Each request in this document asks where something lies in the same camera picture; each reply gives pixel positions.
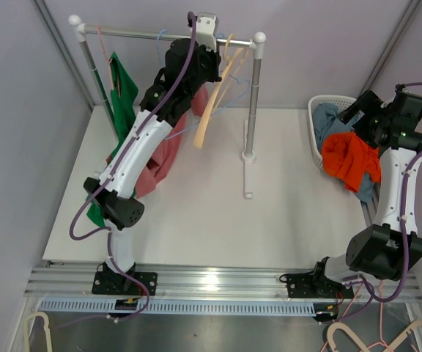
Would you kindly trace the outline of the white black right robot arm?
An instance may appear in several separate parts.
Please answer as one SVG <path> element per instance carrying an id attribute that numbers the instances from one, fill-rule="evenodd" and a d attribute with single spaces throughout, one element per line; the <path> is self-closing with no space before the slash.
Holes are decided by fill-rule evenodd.
<path id="1" fill-rule="evenodd" d="M 408 271 L 422 258 L 415 222 L 415 184 L 422 162 L 422 96 L 396 86 L 390 103 L 365 91 L 340 113 L 353 139 L 380 153 L 380 196 L 373 223 L 355 235 L 345 255 L 319 261 L 310 279 L 317 296 L 343 286 L 364 284 L 379 302 L 397 298 Z"/>

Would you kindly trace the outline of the pink red t shirt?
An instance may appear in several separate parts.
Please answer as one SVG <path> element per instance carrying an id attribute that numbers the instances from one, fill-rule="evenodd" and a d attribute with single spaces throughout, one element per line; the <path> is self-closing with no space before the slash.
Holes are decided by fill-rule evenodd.
<path id="1" fill-rule="evenodd" d="M 164 180 L 170 172 L 182 141 L 180 134 L 177 136 L 174 136 L 174 134 L 185 129 L 187 115 L 188 113 L 185 112 L 171 130 L 168 135 L 168 137 L 171 136 L 171 139 L 164 139 L 152 154 L 137 180 L 134 192 L 135 198 L 139 199 L 153 192 L 158 183 Z"/>

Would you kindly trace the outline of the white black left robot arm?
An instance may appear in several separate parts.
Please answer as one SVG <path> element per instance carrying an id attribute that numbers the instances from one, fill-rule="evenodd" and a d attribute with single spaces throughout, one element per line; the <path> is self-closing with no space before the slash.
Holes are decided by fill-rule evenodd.
<path id="1" fill-rule="evenodd" d="M 196 93 L 207 82 L 219 82 L 219 44 L 198 35 L 171 43 L 165 64 L 144 93 L 135 123 L 116 155 L 99 177 L 88 177 L 84 189 L 95 203 L 108 230 L 106 268 L 108 285 L 118 294 L 133 289 L 135 267 L 132 235 L 144 213 L 133 191 L 154 151 L 192 106 Z"/>

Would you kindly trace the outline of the beige plastic hanger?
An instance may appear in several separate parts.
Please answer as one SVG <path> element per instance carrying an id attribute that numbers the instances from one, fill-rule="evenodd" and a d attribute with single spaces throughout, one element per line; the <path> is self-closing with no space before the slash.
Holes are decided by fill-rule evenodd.
<path id="1" fill-rule="evenodd" d="M 230 75 L 233 68 L 235 68 L 234 73 L 238 73 L 240 71 L 241 66 L 246 61 L 248 54 L 250 52 L 249 48 L 238 48 L 235 50 L 235 52 L 232 54 L 232 56 L 229 56 L 227 54 L 228 47 L 230 45 L 230 42 L 235 38 L 234 34 L 230 34 L 226 40 L 226 44 L 224 46 L 224 60 L 226 63 L 225 68 L 223 69 L 223 72 L 221 74 L 221 81 L 219 81 L 216 85 L 214 90 L 212 91 L 211 96 L 208 99 L 207 105 L 204 109 L 204 113 L 201 116 L 201 121 L 199 122 L 199 126 L 197 128 L 193 145 L 196 148 L 203 148 L 204 145 L 204 139 L 207 132 L 207 127 L 210 122 L 210 118 L 212 114 L 217 110 L 217 107 L 223 97 L 225 96 L 227 90 L 230 87 Z"/>

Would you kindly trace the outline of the orange t shirt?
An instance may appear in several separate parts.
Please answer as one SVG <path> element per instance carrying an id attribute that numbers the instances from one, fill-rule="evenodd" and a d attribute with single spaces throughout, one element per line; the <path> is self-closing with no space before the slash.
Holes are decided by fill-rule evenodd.
<path id="1" fill-rule="evenodd" d="M 373 149 L 355 132 L 335 133 L 322 144 L 324 171 L 344 182 L 345 189 L 358 193 L 365 175 L 373 183 L 381 181 L 379 149 Z"/>

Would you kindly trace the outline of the green t shirt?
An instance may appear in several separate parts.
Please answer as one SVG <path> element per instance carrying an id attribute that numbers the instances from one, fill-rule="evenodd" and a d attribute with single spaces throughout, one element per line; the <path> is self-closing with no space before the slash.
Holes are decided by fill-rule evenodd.
<path id="1" fill-rule="evenodd" d="M 111 102 L 114 109 L 114 129 L 118 136 L 118 143 L 107 157 L 107 164 L 118 153 L 119 148 L 122 146 L 136 121 L 133 103 L 138 94 L 138 87 L 124 69 L 115 52 L 112 53 L 109 59 L 109 67 L 113 81 Z"/>

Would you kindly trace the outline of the white perforated laundry basket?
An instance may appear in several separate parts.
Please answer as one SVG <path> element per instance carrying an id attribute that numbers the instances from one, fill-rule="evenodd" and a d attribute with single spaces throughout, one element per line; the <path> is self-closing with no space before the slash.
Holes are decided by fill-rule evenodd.
<path id="1" fill-rule="evenodd" d="M 338 114 L 355 102 L 355 98 L 342 95 L 317 95 L 308 103 L 308 129 L 311 153 L 315 165 L 322 169 L 322 144 L 327 137 L 335 133 L 353 131 L 353 125 L 362 114 L 359 112 L 346 125 Z"/>

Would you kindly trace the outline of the silver clothes rack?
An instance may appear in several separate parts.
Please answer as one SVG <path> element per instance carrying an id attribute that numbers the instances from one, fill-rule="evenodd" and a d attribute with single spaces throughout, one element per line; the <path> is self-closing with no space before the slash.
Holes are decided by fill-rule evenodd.
<path id="1" fill-rule="evenodd" d="M 91 70 L 92 77 L 95 82 L 95 86 L 99 95 L 104 110 L 109 118 L 113 118 L 113 110 L 111 108 L 110 101 L 107 98 L 106 91 L 104 89 L 102 80 L 98 73 L 97 66 L 93 59 L 92 53 L 89 49 L 87 38 L 88 34 L 96 34 L 98 37 L 102 35 L 113 36 L 113 37 L 129 37 L 135 39 L 146 39 L 159 41 L 172 42 L 178 39 L 184 39 L 185 36 L 181 34 L 168 33 L 163 30 L 158 33 L 154 32 L 135 32 L 129 29 L 119 29 L 110 26 L 94 26 L 84 23 L 78 15 L 71 15 L 69 17 L 69 23 L 75 31 L 75 35 L 81 46 L 84 54 L 84 58 L 87 61 L 88 67 Z M 215 33 L 218 26 L 218 18 L 216 15 L 209 13 L 200 13 L 198 15 L 198 29 L 199 38 L 203 39 L 205 43 L 215 43 L 216 45 L 224 45 L 224 47 L 238 47 L 245 50 L 243 58 L 240 60 L 244 62 L 249 52 L 253 53 L 253 71 L 252 79 L 249 84 L 248 92 L 250 93 L 249 113 L 248 118 L 244 124 L 244 150 L 242 151 L 241 160 L 243 162 L 243 197 L 246 199 L 253 199 L 254 195 L 254 177 L 253 177 L 253 164 L 256 161 L 256 153 L 253 149 L 255 125 L 256 125 L 256 113 L 257 103 L 259 95 L 259 81 L 262 66 L 262 58 L 264 53 L 264 44 L 266 42 L 266 34 L 263 32 L 257 32 L 252 39 L 248 41 L 236 40 L 233 35 L 228 37 L 221 37 Z"/>

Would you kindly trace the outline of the grey blue t shirt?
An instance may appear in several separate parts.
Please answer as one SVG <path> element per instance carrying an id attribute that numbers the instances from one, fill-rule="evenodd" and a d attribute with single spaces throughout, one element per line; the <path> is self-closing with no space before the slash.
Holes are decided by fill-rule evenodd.
<path id="1" fill-rule="evenodd" d="M 380 182 L 381 168 L 378 150 L 359 139 L 353 125 L 360 119 L 357 113 L 348 123 L 338 118 L 338 106 L 320 103 L 312 113 L 316 149 L 322 156 L 324 171 L 344 183 L 361 202 L 370 202 L 373 188 Z"/>

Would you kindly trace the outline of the aluminium mounting rail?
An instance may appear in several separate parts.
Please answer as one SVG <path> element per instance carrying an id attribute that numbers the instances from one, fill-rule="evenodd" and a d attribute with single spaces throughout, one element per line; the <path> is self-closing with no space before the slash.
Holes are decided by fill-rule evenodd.
<path id="1" fill-rule="evenodd" d="M 320 200 L 296 196 L 241 196 L 198 200 L 165 211 L 147 205 L 133 230 L 138 271 L 158 274 L 154 300 L 288 300 L 283 273 L 310 271 L 325 256 L 343 254 L 357 231 L 371 224 L 374 204 L 338 194 Z M 104 234 L 72 241 L 69 225 L 84 196 L 63 199 L 43 259 L 26 297 L 93 297 L 97 265 L 107 256 Z"/>

